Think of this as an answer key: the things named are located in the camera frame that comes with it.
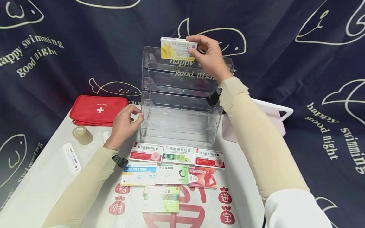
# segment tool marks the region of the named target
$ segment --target white tablecloth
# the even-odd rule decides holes
[[[73,138],[74,127],[67,115],[0,213],[0,227],[41,227],[57,199],[77,175],[71,172],[62,146],[70,142],[81,165],[85,167],[97,148],[103,145],[102,132],[111,129],[87,127],[94,140],[84,146]],[[119,155],[127,157],[134,141],[139,141],[139,132],[123,144]],[[125,189],[118,187],[122,169],[116,167],[103,185],[82,227],[209,226],[210,228],[213,227],[212,224],[215,228],[261,227],[264,207],[255,179],[239,145],[222,138],[222,121],[212,149],[224,152],[227,164],[226,170],[220,171],[218,175],[218,189],[206,189],[205,192],[200,192],[192,191],[188,187],[181,188],[179,214],[183,217],[179,217],[179,214],[175,217],[170,214],[142,215],[140,201],[143,187]],[[194,218],[199,218],[200,221],[196,223],[193,221]]]

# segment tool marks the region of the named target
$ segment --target white table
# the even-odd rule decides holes
[[[81,165],[85,167],[97,148],[103,145],[102,132],[110,129],[110,127],[87,127],[94,136],[94,140],[84,146],[72,137],[71,132],[73,128],[75,128],[75,125],[68,114],[0,213],[0,227],[41,227],[57,199],[77,175],[71,172],[62,152],[62,146],[68,142],[72,143]],[[119,155],[127,157],[134,141],[139,141],[139,132],[136,132],[134,136],[125,142],[119,151]],[[233,199],[236,220],[235,225],[230,226],[243,228],[261,227],[264,207],[258,194],[255,179],[239,145],[222,138],[222,121],[220,122],[216,142],[212,149],[225,153],[227,166],[226,170],[221,172],[224,172],[225,181],[229,185],[229,193]],[[82,227],[109,228],[128,227],[129,225],[133,225],[133,227],[153,227],[151,225],[147,226],[143,219],[139,219],[142,216],[142,212],[138,208],[141,204],[136,202],[139,201],[139,198],[142,198],[142,195],[139,197],[140,189],[135,191],[132,188],[130,189],[131,193],[129,193],[125,201],[125,204],[128,205],[128,213],[112,215],[109,212],[112,203],[116,201],[115,197],[118,196],[115,189],[120,181],[121,174],[122,169],[116,167],[114,173],[103,185]],[[209,216],[211,210],[222,211],[220,206],[212,207],[207,202],[205,204],[206,216],[204,222],[211,219]],[[191,225],[179,224],[176,227],[191,227]]]

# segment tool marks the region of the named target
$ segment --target person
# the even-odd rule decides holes
[[[226,66],[219,43],[204,35],[188,36],[186,40],[198,43],[197,50],[189,49],[189,54],[223,89],[220,105],[234,126],[238,143],[256,179],[268,228],[332,228],[310,193],[283,137],[250,98],[248,88]],[[143,121],[143,114],[131,121],[132,113],[138,114],[141,110],[129,105],[120,111],[110,138],[58,199],[44,228],[81,225],[104,181],[113,173],[112,157]]]

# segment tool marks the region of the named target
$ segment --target hand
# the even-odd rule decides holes
[[[140,115],[138,119],[134,121],[134,119],[131,118],[131,114],[138,113],[140,113]],[[124,141],[136,132],[142,122],[142,111],[136,106],[127,105],[115,117],[112,134],[105,142],[104,147],[112,150],[119,150]]]
[[[224,62],[218,41],[204,35],[187,36],[186,40],[198,43],[197,49],[189,48],[188,53],[196,58],[203,69],[218,81],[218,84],[233,76]]]

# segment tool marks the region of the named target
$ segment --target dark blue fabric backdrop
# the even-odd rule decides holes
[[[364,2],[0,0],[0,204],[78,95],[137,104],[143,47],[204,34],[252,97],[294,109],[285,140],[333,226],[364,227]]]

